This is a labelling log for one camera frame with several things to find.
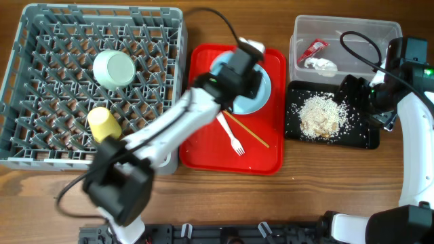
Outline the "light blue plate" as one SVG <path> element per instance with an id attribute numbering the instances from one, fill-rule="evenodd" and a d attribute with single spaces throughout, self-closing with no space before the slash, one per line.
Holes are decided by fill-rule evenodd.
<path id="1" fill-rule="evenodd" d="M 232 55 L 232 51 L 226 51 L 218 55 L 210 66 L 210 72 L 217 75 L 222 68 L 222 64 L 227 63 Z M 236 97 L 233 102 L 233 113 L 236 115 L 248 115 L 257 112 L 268 102 L 271 96 L 272 86 L 268 73 L 259 64 L 255 65 L 254 70 L 259 71 L 262 75 L 258 92 L 255 98 Z"/>

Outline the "white plastic fork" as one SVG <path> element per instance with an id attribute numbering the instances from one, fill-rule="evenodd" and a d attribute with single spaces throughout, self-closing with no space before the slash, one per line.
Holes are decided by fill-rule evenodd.
<path id="1" fill-rule="evenodd" d="M 218 122 L 221 124 L 223 130 L 227 133 L 228 137 L 231 141 L 231 146 L 233 150 L 239 155 L 244 155 L 245 151 L 241 145 L 241 142 L 234 136 L 234 134 L 231 131 L 231 128 L 229 127 L 229 124 L 227 123 L 226 119 L 224 118 L 224 115 L 222 113 L 218 113 L 216 116 Z"/>

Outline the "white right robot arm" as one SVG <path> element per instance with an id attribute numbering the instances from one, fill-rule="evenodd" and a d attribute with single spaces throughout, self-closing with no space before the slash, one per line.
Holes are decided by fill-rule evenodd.
<path id="1" fill-rule="evenodd" d="M 351 75 L 334 101 L 345 101 L 374 117 L 394 112 L 403 135 L 403 186 L 399 205 L 369 218 L 327 211 L 316 227 L 318 241 L 335 243 L 433 242 L 433 67 L 425 39 L 400 37 L 389 43 L 385 67 L 348 52 L 384 73 L 374 85 Z"/>

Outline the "white tissue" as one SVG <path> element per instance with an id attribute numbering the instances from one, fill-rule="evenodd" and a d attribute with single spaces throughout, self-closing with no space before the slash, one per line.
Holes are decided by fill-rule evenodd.
<path id="1" fill-rule="evenodd" d="M 312 67 L 323 77 L 334 77 L 338 72 L 338 67 L 330 60 L 324 58 L 307 58 L 304 61 L 306 68 Z"/>

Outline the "mint green bowl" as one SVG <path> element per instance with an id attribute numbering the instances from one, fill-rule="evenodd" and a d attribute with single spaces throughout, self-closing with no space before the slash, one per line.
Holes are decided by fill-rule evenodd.
<path id="1" fill-rule="evenodd" d="M 126 53 L 105 50 L 95 57 L 93 74 L 101 86 L 114 91 L 128 86 L 134 80 L 136 66 Z"/>

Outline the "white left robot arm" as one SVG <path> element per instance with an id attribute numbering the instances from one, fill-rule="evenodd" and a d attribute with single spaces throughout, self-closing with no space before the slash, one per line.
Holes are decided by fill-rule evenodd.
<path id="1" fill-rule="evenodd" d="M 196 77 L 181 99 L 150 125 L 122 141 L 103 139 L 83 191 L 118 242 L 135 243 L 144 233 L 140 214 L 150 200 L 155 170 L 168 154 L 230 108 L 237 96 L 256 96 L 261 74 L 254 67 L 263 59 L 263 50 L 239 45 L 217 74 Z"/>

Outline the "wooden chopstick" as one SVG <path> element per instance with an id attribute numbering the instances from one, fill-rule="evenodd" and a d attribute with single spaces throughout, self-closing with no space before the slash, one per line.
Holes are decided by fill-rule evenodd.
<path id="1" fill-rule="evenodd" d="M 257 141 L 259 141 L 261 144 L 263 144 L 265 147 L 269 148 L 270 146 L 258 135 L 256 135 L 251 129 L 246 127 L 241 121 L 239 121 L 237 118 L 235 118 L 231 113 L 229 113 L 227 110 L 224 110 L 223 113 L 230 117 L 234 122 L 236 122 L 239 126 L 241 126 L 244 130 L 246 130 L 251 136 L 253 136 Z"/>

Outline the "yellow plastic cup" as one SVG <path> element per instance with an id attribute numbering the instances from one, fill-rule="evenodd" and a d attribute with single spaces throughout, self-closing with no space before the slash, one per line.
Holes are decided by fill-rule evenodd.
<path id="1" fill-rule="evenodd" d="M 105 107 L 93 108 L 87 115 L 91 133 L 97 143 L 108 136 L 114 139 L 121 137 L 122 129 L 115 117 Z"/>

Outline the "red foil wrapper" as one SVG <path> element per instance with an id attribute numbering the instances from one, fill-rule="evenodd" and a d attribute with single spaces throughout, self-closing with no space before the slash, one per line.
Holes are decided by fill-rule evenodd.
<path id="1" fill-rule="evenodd" d="M 330 44 L 322 39 L 315 39 L 310 46 L 304 51 L 304 53 L 297 59 L 297 63 L 302 62 L 303 60 L 306 60 L 307 58 L 312 57 L 317 52 L 321 51 L 325 47 L 329 46 Z"/>

